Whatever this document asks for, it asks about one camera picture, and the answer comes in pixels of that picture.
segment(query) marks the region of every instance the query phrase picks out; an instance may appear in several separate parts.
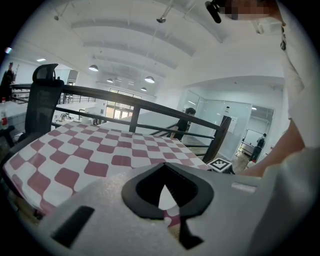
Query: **red and white tablecloth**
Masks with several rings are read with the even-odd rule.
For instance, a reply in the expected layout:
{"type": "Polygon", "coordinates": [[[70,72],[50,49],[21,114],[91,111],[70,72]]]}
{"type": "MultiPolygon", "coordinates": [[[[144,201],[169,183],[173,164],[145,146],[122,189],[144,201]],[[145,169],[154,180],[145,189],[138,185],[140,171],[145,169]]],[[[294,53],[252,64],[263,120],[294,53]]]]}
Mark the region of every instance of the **red and white tablecloth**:
{"type": "Polygon", "coordinates": [[[179,140],[70,122],[15,154],[4,170],[24,199],[50,213],[88,184],[155,163],[207,166],[179,140]]]}

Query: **window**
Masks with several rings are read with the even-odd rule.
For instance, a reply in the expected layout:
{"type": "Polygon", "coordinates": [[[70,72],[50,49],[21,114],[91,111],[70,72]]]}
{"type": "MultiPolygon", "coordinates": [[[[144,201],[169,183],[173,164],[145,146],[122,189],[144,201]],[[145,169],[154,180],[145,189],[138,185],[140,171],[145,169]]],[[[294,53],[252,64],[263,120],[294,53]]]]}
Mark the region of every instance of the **window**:
{"type": "MultiPolygon", "coordinates": [[[[111,93],[122,94],[136,99],[141,99],[142,97],[133,93],[125,92],[122,90],[110,89],[111,93]]],[[[134,106],[130,106],[123,103],[118,103],[108,100],[106,102],[105,116],[107,118],[122,119],[132,116],[132,111],[134,106]]]]}

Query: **forearm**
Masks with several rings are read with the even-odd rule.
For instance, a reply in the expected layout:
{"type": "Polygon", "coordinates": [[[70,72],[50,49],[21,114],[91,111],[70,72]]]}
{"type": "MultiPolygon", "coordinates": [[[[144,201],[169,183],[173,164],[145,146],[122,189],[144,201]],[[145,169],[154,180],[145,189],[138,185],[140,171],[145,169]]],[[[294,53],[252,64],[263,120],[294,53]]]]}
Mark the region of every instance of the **forearm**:
{"type": "MultiPolygon", "coordinates": [[[[173,130],[174,130],[174,131],[177,131],[177,130],[178,130],[178,126],[174,126],[174,127],[173,127],[173,130]]],[[[174,133],[174,132],[171,132],[170,139],[173,139],[174,136],[175,136],[175,133],[174,133]]]]}
{"type": "Polygon", "coordinates": [[[280,164],[287,156],[301,151],[305,144],[295,123],[291,120],[286,133],[279,139],[273,150],[261,162],[244,170],[240,175],[262,177],[267,167],[280,164]]]}

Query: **railing post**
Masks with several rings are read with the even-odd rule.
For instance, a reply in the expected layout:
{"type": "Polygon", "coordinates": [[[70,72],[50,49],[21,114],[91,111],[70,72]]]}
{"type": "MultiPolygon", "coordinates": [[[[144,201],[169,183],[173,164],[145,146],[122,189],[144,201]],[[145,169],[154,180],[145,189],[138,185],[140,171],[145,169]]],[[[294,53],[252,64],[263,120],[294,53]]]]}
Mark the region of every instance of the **railing post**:
{"type": "Polygon", "coordinates": [[[130,127],[129,127],[129,132],[131,132],[131,133],[135,133],[136,132],[138,118],[139,118],[139,114],[140,114],[140,109],[141,108],[140,108],[139,105],[136,105],[133,108],[130,127]]]}
{"type": "Polygon", "coordinates": [[[231,117],[224,115],[221,126],[216,130],[214,139],[211,141],[210,146],[202,159],[203,162],[208,163],[216,157],[222,142],[224,142],[230,123],[231,117]]]}

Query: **black pants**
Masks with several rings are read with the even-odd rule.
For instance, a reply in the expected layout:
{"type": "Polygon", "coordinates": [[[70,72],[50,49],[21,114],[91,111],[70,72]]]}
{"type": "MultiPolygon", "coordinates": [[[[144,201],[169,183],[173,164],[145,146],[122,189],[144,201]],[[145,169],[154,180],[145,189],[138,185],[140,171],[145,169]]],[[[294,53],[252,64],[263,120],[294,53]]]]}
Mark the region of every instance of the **black pants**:
{"type": "Polygon", "coordinates": [[[250,157],[249,161],[256,161],[256,160],[257,160],[257,158],[258,158],[258,156],[259,156],[259,155],[260,155],[260,153],[261,153],[261,150],[262,150],[262,148],[261,148],[261,147],[256,146],[256,147],[254,148],[254,150],[253,150],[253,153],[252,153],[252,155],[251,155],[251,157],[250,157]]]}

